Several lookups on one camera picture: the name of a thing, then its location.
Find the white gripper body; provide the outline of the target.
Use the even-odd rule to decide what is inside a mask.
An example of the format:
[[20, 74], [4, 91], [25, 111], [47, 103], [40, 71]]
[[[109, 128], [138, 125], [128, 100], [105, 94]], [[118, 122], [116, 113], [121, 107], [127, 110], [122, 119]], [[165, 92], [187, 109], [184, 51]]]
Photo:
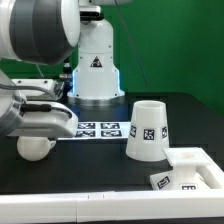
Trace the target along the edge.
[[20, 112], [22, 123], [9, 136], [72, 138], [76, 135], [78, 118], [61, 103], [29, 101]]

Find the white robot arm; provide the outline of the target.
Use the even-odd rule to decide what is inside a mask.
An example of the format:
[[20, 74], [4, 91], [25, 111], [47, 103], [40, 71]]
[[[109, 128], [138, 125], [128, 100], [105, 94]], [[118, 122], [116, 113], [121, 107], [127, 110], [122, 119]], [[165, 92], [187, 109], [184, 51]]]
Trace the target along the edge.
[[[112, 27], [100, 4], [85, 0], [0, 0], [0, 60], [55, 66], [77, 51], [73, 71], [79, 102], [124, 96], [112, 59]], [[0, 136], [70, 138], [78, 118], [58, 96], [18, 85], [0, 70]]]

